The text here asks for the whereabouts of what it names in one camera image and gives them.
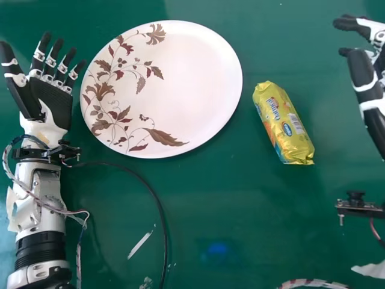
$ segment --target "snack packet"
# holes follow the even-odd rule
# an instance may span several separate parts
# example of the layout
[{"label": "snack packet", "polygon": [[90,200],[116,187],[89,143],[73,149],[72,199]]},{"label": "snack packet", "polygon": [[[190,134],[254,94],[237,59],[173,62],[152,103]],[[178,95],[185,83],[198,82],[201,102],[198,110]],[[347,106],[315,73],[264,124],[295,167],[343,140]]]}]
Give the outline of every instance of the snack packet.
[{"label": "snack packet", "polygon": [[284,164],[314,164],[314,146],[286,92],[271,81],[259,83],[254,104]]}]

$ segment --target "white plate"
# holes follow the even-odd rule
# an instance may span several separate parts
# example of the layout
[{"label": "white plate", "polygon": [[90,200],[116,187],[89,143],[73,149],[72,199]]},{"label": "white plate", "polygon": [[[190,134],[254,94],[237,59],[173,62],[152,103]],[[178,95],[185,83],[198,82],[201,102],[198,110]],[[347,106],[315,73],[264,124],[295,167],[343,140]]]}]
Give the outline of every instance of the white plate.
[{"label": "white plate", "polygon": [[241,97],[231,46],[204,26],[168,20],[111,40],[88,67],[81,110],[103,144],[138,158],[188,152],[212,138]]}]

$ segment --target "robotic hand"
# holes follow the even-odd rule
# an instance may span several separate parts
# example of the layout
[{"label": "robotic hand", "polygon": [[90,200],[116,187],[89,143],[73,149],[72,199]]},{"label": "robotic hand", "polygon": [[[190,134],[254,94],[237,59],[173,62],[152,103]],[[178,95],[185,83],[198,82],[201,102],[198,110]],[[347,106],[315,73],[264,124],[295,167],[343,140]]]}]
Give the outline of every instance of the robotic hand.
[{"label": "robotic hand", "polygon": [[333,25],[339,30],[358,32],[374,47],[374,52],[340,48],[339,53],[348,59],[361,117],[385,160],[385,24],[343,15]]},{"label": "robotic hand", "polygon": [[[45,33],[39,41],[27,76],[11,46],[0,42],[4,77],[20,109],[20,125],[25,131],[3,154],[4,169],[14,182],[7,193],[8,230],[17,233],[15,271],[8,277],[8,289],[74,288],[69,284],[72,274],[66,260],[64,216],[80,212],[89,216],[86,211],[67,211],[60,196],[60,162],[81,153],[63,137],[71,125],[72,87],[85,61],[66,78],[76,49],[64,56],[55,71],[63,40],[58,39],[45,57],[50,39],[51,35]],[[8,154],[21,140],[21,148],[13,150],[17,164],[12,174]]]}]

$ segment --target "metal bolt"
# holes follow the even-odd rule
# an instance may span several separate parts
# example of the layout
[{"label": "metal bolt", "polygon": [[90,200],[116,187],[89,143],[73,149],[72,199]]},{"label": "metal bolt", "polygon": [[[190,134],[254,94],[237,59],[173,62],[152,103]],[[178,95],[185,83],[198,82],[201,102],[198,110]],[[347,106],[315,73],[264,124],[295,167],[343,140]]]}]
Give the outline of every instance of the metal bolt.
[{"label": "metal bolt", "polygon": [[343,214],[339,214],[339,225],[342,227],[343,226],[343,218],[345,217],[345,215]]}]

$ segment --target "green background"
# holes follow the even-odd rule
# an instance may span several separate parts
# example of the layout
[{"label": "green background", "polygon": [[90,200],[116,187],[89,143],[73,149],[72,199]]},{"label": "green background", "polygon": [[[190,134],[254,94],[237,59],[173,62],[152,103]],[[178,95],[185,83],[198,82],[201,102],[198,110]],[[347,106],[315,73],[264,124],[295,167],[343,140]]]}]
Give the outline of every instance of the green background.
[{"label": "green background", "polygon": [[[235,114],[218,135],[178,157],[120,155],[86,127],[79,81],[68,138],[83,148],[82,160],[128,166],[158,192],[171,234],[167,288],[268,289],[294,278],[383,288],[384,281],[350,270],[384,259],[368,220],[349,217],[340,227],[334,209],[349,189],[366,190],[368,199],[379,202],[385,187],[385,165],[360,120],[346,61],[337,53],[339,47],[366,45],[355,33],[332,27],[343,13],[385,21],[385,2],[0,0],[0,38],[11,43],[26,69],[46,30],[65,39],[63,50],[76,45],[76,59],[88,61],[116,35],[155,20],[197,22],[221,34],[238,54],[244,86]],[[283,87],[294,103],[316,147],[315,166],[280,163],[251,101],[254,86],[266,80]],[[3,148],[22,133],[4,81],[0,115]],[[0,174],[2,288],[14,262],[14,234],[7,232],[5,214],[8,185]],[[62,195],[70,209],[92,213],[82,246],[84,289],[139,288],[146,276],[157,288],[162,232],[155,203],[141,184],[105,167],[64,169]],[[129,251],[154,223],[153,235],[128,261]],[[385,234],[381,222],[377,226]],[[72,265],[79,232],[68,220]]]}]

